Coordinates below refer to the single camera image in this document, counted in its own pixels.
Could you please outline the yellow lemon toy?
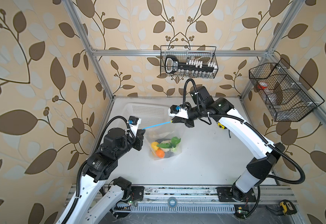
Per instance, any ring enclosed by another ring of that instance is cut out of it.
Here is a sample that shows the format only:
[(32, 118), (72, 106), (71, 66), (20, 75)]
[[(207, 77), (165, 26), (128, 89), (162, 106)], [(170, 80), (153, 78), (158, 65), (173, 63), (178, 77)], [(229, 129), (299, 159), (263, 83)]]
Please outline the yellow lemon toy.
[(158, 149), (159, 149), (159, 147), (158, 147), (158, 142), (153, 142), (153, 143), (151, 143), (151, 148), (154, 150), (154, 151), (157, 151)]

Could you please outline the white plastic basket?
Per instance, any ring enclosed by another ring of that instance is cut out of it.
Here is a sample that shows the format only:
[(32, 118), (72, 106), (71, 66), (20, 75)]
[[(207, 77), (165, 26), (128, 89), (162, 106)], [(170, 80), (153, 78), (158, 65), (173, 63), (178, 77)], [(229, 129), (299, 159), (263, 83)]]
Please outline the white plastic basket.
[(128, 103), (122, 110), (122, 116), (129, 119), (130, 116), (140, 118), (139, 129), (148, 128), (148, 131), (173, 132), (173, 124), (164, 124), (157, 126), (158, 124), (171, 121), (171, 117), (168, 113), (169, 108), (161, 105), (150, 105), (141, 103)]

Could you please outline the clear zip top bag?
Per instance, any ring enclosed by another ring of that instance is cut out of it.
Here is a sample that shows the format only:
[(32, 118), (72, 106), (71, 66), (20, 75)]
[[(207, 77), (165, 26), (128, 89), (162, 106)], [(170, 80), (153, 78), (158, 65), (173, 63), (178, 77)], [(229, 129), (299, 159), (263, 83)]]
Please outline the clear zip top bag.
[(184, 124), (169, 121), (143, 130), (144, 143), (149, 147), (149, 155), (154, 160), (165, 160), (182, 153), (186, 130)]

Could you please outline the orange toy fruit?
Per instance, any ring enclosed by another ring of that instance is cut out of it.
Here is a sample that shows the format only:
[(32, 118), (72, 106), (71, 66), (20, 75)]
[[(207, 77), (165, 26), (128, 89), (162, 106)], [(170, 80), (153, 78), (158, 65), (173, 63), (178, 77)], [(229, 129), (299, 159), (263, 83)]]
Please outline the orange toy fruit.
[(162, 149), (158, 149), (158, 150), (156, 150), (155, 155), (159, 158), (164, 158), (165, 152)]

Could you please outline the white garlic toy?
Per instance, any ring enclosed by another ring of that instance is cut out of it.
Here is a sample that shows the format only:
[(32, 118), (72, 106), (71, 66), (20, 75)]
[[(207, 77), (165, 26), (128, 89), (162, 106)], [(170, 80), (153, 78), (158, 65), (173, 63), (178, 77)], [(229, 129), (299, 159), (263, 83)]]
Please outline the white garlic toy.
[(170, 144), (166, 144), (164, 146), (161, 147), (161, 149), (164, 151), (164, 152), (168, 152), (172, 149), (173, 147), (170, 145)]

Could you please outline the white radish toy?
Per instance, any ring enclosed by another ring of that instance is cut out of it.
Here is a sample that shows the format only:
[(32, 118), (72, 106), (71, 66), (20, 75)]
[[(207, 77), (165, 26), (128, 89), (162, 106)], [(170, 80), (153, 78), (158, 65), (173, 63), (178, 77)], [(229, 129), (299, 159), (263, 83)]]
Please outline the white radish toy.
[(181, 147), (179, 144), (177, 144), (175, 147), (172, 147), (170, 151), (174, 154), (180, 154), (181, 153)]

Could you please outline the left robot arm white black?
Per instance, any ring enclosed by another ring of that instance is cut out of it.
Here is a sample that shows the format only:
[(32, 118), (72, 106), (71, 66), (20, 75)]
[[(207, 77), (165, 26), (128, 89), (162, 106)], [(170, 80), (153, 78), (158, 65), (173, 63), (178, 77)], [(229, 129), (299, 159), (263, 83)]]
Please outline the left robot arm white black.
[(58, 224), (98, 224), (116, 203), (130, 198), (132, 183), (118, 177), (107, 193), (92, 204), (117, 168), (118, 160), (131, 149), (141, 150), (145, 130), (139, 128), (140, 123), (141, 118), (135, 116), (128, 119), (115, 116), (108, 121), (94, 153), (78, 170), (75, 194), (57, 220)]

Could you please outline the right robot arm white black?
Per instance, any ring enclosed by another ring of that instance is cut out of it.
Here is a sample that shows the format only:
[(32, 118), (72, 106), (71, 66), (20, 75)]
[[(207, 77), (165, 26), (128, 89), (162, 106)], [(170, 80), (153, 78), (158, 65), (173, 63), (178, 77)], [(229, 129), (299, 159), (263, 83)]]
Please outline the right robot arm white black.
[[(242, 201), (245, 195), (266, 179), (272, 178), (288, 184), (302, 184), (305, 179), (303, 169), (284, 153), (281, 143), (274, 143), (257, 131), (225, 98), (214, 100), (204, 86), (197, 87), (192, 78), (186, 80), (183, 88), (183, 102), (169, 109), (173, 123), (183, 123), (188, 128), (194, 127), (196, 120), (207, 118), (207, 124), (215, 120), (217, 124), (231, 131), (250, 150), (254, 158), (246, 166), (243, 174), (231, 186), (228, 196), (235, 201)], [(271, 175), (271, 170), (280, 158), (289, 161), (299, 172), (297, 180), (287, 180)]]

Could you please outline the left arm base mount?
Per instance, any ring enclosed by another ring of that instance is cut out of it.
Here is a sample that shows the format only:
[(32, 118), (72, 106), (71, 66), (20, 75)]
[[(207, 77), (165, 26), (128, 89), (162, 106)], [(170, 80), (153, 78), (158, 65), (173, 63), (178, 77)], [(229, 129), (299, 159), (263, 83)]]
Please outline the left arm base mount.
[(119, 185), (112, 185), (106, 192), (103, 198), (114, 202), (128, 202), (128, 201), (141, 201), (144, 197), (143, 186), (128, 185), (121, 187)]

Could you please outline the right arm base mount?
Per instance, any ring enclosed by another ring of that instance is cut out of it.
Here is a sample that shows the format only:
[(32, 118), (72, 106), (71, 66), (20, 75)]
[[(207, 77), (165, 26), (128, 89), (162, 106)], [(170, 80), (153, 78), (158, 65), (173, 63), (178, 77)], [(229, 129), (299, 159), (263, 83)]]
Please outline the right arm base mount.
[(253, 188), (247, 193), (241, 193), (238, 189), (232, 189), (231, 186), (217, 187), (216, 190), (220, 202), (249, 203), (257, 201), (257, 193), (254, 192)]

